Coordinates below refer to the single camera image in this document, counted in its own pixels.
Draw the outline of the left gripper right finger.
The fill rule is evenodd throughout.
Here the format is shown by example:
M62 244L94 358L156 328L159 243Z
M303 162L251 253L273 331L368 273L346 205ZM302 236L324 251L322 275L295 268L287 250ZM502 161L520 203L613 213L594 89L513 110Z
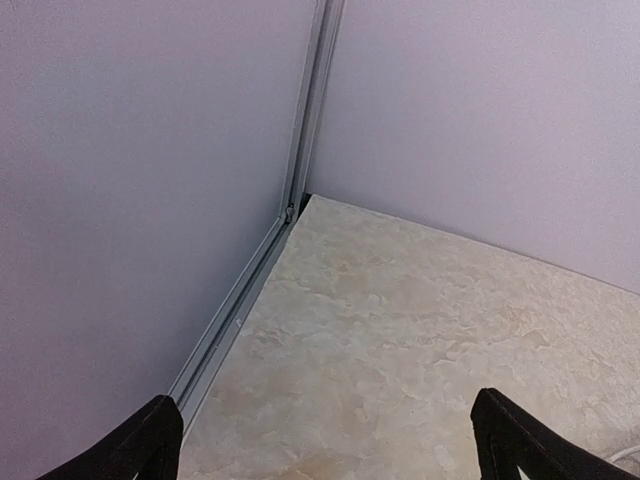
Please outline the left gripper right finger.
M471 410L483 479L633 479L565 440L495 388L481 389Z

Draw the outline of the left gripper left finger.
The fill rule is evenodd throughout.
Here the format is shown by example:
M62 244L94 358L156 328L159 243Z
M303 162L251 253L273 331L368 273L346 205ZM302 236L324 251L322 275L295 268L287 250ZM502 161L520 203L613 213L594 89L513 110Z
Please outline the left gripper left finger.
M175 479L183 426L173 398L157 395L94 446L41 479Z

